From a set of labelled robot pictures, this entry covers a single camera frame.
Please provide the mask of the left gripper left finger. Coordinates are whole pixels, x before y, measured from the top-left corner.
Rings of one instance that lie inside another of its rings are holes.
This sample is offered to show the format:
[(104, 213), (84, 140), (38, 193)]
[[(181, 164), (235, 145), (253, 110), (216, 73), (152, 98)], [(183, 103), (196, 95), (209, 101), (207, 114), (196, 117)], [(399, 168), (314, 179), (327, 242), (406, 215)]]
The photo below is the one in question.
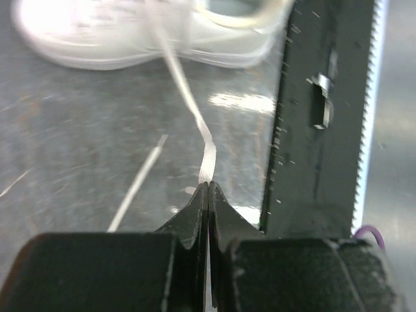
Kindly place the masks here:
[(154, 232), (43, 233), (19, 251), (2, 311), (204, 311), (208, 185)]

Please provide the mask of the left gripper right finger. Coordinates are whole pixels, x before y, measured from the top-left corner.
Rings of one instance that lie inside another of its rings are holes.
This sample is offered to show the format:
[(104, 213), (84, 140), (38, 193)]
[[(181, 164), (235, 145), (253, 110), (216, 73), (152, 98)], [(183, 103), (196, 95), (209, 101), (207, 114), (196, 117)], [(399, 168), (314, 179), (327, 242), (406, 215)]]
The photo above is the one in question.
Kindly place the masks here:
[(407, 311), (385, 252), (357, 239), (271, 239), (217, 183), (207, 189), (212, 304), (219, 311)]

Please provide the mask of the white sneaker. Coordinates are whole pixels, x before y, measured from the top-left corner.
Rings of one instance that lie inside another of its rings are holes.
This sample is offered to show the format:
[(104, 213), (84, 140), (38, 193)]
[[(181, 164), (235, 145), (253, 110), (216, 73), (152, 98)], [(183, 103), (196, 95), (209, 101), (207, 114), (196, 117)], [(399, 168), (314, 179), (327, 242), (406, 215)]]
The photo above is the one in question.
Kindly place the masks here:
[(13, 1), (11, 20), (42, 57), (69, 68), (119, 70), (163, 58), (204, 141), (198, 181), (213, 179), (216, 147), (180, 59), (223, 68), (261, 62), (292, 1)]

